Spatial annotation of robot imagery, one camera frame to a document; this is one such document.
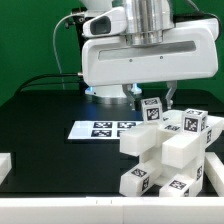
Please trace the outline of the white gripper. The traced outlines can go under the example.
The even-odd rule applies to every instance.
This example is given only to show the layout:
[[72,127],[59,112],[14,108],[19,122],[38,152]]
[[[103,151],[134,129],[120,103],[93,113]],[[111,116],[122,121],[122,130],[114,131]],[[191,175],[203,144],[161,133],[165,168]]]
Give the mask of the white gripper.
[[132,110],[133,83],[167,82],[167,109],[177,81],[208,78],[218,70],[215,18],[180,22],[163,33],[159,44],[132,47],[123,36],[88,40],[82,49],[82,74],[90,86],[122,85]]

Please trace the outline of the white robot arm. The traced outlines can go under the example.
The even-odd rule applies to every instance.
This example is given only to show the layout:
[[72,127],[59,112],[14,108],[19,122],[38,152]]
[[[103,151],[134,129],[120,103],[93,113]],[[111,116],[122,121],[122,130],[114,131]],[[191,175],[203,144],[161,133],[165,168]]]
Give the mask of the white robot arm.
[[179,80],[218,70],[219,19],[195,9],[175,15],[170,0],[81,0],[87,7],[82,76],[88,86],[119,89],[136,105],[134,85],[165,82],[168,105]]

